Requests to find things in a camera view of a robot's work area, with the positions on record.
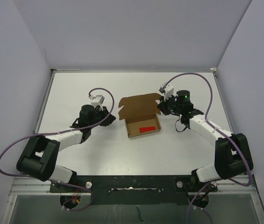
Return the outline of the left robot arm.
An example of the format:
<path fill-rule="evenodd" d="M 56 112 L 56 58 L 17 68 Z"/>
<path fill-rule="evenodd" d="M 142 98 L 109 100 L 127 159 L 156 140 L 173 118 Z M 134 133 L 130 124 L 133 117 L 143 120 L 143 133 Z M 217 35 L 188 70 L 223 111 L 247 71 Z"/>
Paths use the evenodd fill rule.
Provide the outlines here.
<path fill-rule="evenodd" d="M 69 132 L 49 136 L 31 137 L 16 164 L 16 169 L 40 181 L 60 182 L 61 187 L 71 192 L 77 187 L 77 173 L 57 165 L 58 153 L 70 146 L 85 142 L 91 135 L 93 125 L 109 126 L 116 117 L 104 106 L 81 107 L 79 117 L 69 128 Z"/>

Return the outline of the red rectangular block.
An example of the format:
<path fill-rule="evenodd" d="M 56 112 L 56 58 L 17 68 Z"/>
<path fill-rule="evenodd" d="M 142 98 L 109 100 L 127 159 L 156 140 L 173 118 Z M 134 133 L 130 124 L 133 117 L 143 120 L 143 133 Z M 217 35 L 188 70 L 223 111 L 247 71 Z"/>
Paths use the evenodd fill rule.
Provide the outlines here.
<path fill-rule="evenodd" d="M 155 126 L 147 126 L 147 127 L 140 127 L 139 128 L 140 133 L 154 132 L 155 130 L 156 130 Z"/>

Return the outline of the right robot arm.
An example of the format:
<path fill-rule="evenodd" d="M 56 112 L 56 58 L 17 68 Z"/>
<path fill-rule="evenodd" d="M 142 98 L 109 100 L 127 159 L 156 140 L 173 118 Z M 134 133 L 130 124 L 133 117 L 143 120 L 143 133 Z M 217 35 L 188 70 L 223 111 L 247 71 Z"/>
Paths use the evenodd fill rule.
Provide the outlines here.
<path fill-rule="evenodd" d="M 250 148 L 244 134 L 234 134 L 206 119 L 202 111 L 194 108 L 189 91 L 180 90 L 175 96 L 172 90 L 160 92 L 163 96 L 157 108 L 164 115 L 178 116 L 178 121 L 186 129 L 197 132 L 214 146 L 214 162 L 192 172 L 190 185 L 194 190 L 202 190 L 209 181 L 231 179 L 253 170 Z"/>

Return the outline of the brown cardboard box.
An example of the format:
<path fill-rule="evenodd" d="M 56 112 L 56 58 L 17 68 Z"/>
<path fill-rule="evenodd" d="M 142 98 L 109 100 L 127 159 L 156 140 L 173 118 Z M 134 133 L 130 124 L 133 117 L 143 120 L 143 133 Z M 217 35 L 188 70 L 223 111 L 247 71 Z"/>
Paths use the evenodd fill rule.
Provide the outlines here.
<path fill-rule="evenodd" d="M 161 95 L 158 93 L 148 93 L 124 97 L 119 101 L 119 120 L 124 120 L 129 138 L 141 135 L 157 133 L 161 130 L 158 115 L 161 111 L 157 108 L 157 101 Z M 154 132 L 140 133 L 140 127 L 155 126 Z"/>

